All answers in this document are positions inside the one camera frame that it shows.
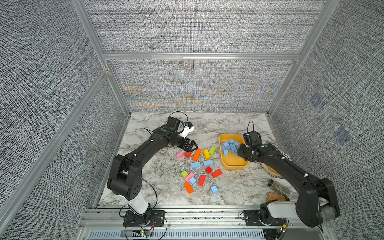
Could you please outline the light blue long block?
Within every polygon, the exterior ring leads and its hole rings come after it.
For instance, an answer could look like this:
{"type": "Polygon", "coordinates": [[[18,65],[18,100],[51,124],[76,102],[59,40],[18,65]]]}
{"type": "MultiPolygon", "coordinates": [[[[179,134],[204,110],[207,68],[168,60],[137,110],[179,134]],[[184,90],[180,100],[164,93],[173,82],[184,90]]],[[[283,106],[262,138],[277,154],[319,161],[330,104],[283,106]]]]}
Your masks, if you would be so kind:
{"type": "Polygon", "coordinates": [[[231,148],[231,153],[236,155],[237,154],[236,146],[234,144],[230,144],[230,148],[231,148]]]}
{"type": "Polygon", "coordinates": [[[200,162],[191,163],[191,168],[192,169],[199,168],[199,167],[201,167],[201,163],[200,162]]]}

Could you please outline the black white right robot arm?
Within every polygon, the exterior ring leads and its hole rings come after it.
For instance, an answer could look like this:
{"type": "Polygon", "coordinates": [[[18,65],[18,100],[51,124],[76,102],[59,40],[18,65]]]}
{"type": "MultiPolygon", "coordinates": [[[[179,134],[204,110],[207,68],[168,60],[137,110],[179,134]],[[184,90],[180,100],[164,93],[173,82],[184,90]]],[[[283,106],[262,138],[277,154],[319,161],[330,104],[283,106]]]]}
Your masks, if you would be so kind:
{"type": "Polygon", "coordinates": [[[271,144],[263,144],[261,135],[247,132],[237,154],[249,162],[260,162],[274,169],[298,193],[296,201],[269,201],[261,204],[259,220],[270,225],[278,219],[301,220],[314,228],[340,216],[340,207],[333,182],[319,179],[298,167],[271,144]]]}

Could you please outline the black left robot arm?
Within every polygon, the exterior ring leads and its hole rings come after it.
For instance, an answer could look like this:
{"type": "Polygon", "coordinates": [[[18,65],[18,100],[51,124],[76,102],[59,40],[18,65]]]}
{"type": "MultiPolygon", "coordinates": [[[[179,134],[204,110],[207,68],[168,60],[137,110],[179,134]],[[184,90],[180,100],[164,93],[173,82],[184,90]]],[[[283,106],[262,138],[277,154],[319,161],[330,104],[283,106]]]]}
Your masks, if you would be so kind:
{"type": "Polygon", "coordinates": [[[177,147],[186,153],[196,151],[198,145],[187,137],[194,129],[192,122],[182,122],[169,116],[162,126],[149,131],[150,137],[137,149],[124,156],[114,157],[107,188],[115,195],[125,198],[133,213],[139,216],[150,213],[153,208],[141,194],[145,181],[142,177],[144,166],[165,147],[177,147]]]}

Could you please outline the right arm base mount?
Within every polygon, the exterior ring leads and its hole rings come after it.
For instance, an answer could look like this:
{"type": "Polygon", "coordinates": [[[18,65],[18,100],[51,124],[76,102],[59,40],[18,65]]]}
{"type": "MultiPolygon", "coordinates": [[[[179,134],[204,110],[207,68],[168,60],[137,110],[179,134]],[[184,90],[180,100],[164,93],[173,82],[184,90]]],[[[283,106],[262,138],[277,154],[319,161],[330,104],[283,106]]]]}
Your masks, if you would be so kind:
{"type": "Polygon", "coordinates": [[[246,222],[246,226],[255,227],[255,226],[283,226],[286,223],[285,219],[282,218],[272,218],[264,211],[259,213],[260,210],[245,210],[243,211],[243,218],[246,222]]]}

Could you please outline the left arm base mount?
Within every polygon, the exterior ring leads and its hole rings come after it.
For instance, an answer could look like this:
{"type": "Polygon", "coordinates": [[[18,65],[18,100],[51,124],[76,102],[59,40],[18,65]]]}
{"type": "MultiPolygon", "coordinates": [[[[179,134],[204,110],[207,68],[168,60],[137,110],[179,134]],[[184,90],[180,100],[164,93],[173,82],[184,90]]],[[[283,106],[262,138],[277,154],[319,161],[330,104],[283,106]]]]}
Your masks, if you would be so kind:
{"type": "Polygon", "coordinates": [[[165,222],[165,211],[151,211],[148,214],[138,215],[132,211],[126,211],[124,227],[163,227],[165,222]]]}

